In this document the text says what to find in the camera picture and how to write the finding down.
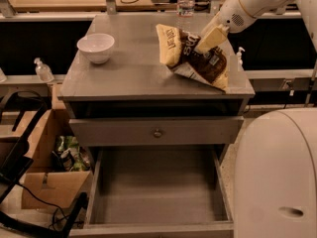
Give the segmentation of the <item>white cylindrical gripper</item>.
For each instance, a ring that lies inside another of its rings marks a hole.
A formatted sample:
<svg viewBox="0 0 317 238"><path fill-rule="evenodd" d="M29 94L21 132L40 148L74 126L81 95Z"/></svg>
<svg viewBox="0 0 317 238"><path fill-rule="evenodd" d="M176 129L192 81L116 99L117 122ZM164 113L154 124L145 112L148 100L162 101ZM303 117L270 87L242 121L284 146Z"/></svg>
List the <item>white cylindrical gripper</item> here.
<svg viewBox="0 0 317 238"><path fill-rule="evenodd" d="M195 47L200 54L205 54L227 40L228 32L240 33L256 21L243 8L240 0L226 0L220 11L202 29L203 37Z"/></svg>

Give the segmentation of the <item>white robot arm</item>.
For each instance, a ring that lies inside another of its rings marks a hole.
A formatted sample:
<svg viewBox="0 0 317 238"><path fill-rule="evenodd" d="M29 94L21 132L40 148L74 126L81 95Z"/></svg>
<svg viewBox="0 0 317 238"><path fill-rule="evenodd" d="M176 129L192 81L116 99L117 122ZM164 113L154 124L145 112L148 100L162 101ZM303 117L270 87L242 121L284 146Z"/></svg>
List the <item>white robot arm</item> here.
<svg viewBox="0 0 317 238"><path fill-rule="evenodd" d="M295 2L312 41L317 0L226 0L205 26L240 33L270 9ZM317 109L255 119L242 136L234 184L234 238L317 238Z"/></svg>

